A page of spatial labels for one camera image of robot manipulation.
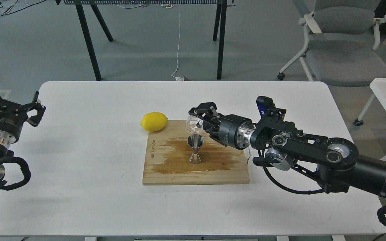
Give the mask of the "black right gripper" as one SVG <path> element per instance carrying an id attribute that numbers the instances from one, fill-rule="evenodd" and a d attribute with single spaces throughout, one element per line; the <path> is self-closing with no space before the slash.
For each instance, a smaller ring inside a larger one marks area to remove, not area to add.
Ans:
<path id="1" fill-rule="evenodd" d="M 234 114 L 222 115 L 218 113 L 214 102 L 200 103 L 196 108 L 191 108 L 188 114 L 201 119 L 203 129 L 210 138 L 223 146 L 230 146 L 238 150 L 248 147 L 245 131 L 252 130 L 252 120 Z"/>

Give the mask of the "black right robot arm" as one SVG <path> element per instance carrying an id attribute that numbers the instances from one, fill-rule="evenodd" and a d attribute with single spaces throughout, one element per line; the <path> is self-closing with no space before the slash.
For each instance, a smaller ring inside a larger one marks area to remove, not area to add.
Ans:
<path id="1" fill-rule="evenodd" d="M 203 130 L 221 145 L 257 150 L 253 163 L 262 166 L 267 177 L 283 190 L 312 195 L 347 192 L 352 186 L 386 199 L 386 161 L 361 155 L 347 139 L 304 133 L 294 122 L 284 121 L 286 110 L 276 108 L 269 97 L 257 97 L 256 105 L 261 116 L 257 123 L 243 116 L 218 113 L 213 102 L 201 103 L 188 113 L 198 118 Z M 317 182 L 320 189 L 288 188 L 272 177 L 269 167 L 293 169 Z M 377 210 L 377 218 L 386 226 L 386 205 Z"/>

